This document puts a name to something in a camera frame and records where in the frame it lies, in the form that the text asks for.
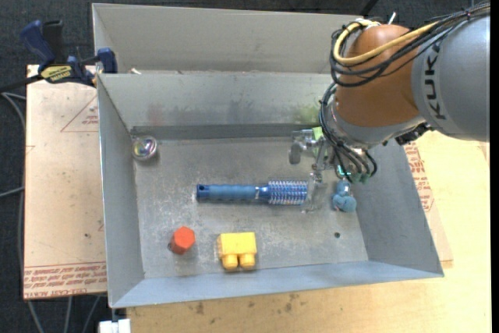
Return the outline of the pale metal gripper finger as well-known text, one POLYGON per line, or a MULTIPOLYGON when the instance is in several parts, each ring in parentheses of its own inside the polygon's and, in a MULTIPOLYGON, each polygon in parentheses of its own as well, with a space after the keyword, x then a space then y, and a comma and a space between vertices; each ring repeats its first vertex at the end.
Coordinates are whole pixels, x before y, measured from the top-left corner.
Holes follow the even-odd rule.
POLYGON ((310 210, 316 211, 322 207, 324 194, 327 191, 327 183, 321 172, 313 172, 311 175, 310 210))
POLYGON ((308 182, 307 183, 307 190, 306 190, 306 198, 303 201, 303 204, 301 206, 303 213, 312 212, 315 208, 315 200, 313 198, 314 197, 314 190, 315 190, 315 183, 308 182))

